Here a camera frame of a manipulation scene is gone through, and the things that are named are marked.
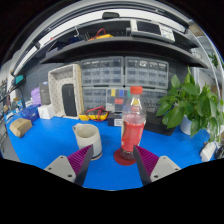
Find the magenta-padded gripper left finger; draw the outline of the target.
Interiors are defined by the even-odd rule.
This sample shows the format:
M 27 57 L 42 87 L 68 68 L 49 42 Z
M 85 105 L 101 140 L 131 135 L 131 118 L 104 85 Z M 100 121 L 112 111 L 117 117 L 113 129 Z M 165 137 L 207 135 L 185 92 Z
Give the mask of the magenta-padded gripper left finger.
M 82 186 L 92 156 L 93 146 L 89 145 L 79 149 L 68 157 L 60 155 L 45 168 L 45 171 Z

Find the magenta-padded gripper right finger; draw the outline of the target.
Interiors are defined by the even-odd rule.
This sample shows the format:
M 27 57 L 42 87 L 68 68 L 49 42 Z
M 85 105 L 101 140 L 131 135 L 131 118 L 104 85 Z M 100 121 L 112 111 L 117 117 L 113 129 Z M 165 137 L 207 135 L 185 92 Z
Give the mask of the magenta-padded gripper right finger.
M 148 185 L 180 170 L 180 167 L 169 157 L 158 157 L 140 146 L 134 146 L 133 155 L 143 185 Z

